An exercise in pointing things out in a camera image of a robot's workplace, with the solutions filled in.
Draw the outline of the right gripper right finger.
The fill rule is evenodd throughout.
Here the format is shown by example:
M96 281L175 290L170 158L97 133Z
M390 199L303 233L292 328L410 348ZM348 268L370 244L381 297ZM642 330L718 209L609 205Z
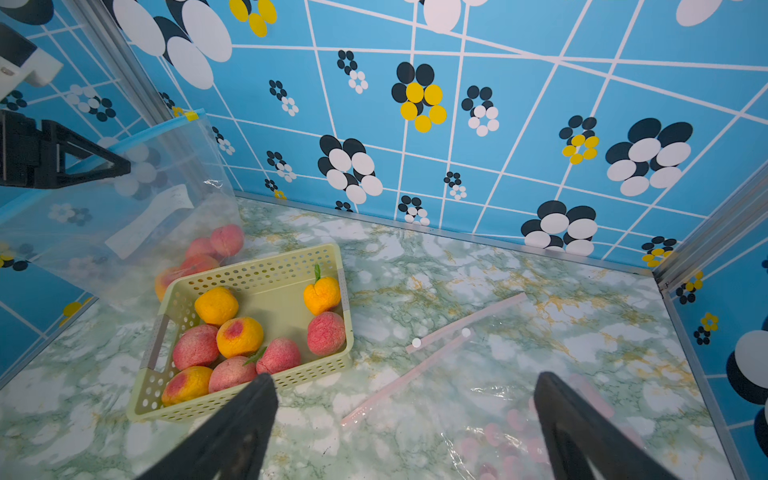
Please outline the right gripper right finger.
M538 376L533 399L556 479L675 477L556 374Z

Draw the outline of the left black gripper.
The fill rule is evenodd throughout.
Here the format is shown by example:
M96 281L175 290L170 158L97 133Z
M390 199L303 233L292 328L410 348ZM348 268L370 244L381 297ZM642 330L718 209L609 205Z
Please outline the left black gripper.
M1 111L2 186L65 188L130 172L129 160L57 122L43 120L39 131L35 120Z

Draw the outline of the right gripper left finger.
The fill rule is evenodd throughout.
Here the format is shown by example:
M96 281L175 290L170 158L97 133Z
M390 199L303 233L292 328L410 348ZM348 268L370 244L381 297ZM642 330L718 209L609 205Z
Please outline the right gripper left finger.
M143 479L258 479L278 410L273 378L259 375Z

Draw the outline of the clear zip-top bag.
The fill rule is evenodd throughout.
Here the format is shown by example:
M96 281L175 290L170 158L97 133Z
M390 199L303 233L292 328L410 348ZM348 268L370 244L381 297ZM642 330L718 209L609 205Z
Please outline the clear zip-top bag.
M113 145L131 162L118 178L19 188L1 208L1 263L33 264L113 302L154 287L162 271L205 254L212 232L242 228L223 141L201 110L184 111Z

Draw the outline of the pale green plastic basket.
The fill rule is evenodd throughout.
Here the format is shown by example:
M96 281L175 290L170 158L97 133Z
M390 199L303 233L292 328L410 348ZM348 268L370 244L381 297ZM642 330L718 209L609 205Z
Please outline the pale green plastic basket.
M334 243L182 277L164 292L127 416L191 420L259 374L285 389L339 373L353 344Z

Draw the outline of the pink red peach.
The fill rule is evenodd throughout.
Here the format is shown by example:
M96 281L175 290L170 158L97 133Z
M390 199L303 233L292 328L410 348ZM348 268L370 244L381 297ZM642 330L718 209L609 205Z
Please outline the pink red peach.
M210 236L210 242L221 258L229 258L242 250L245 236L239 225L229 224L215 229Z

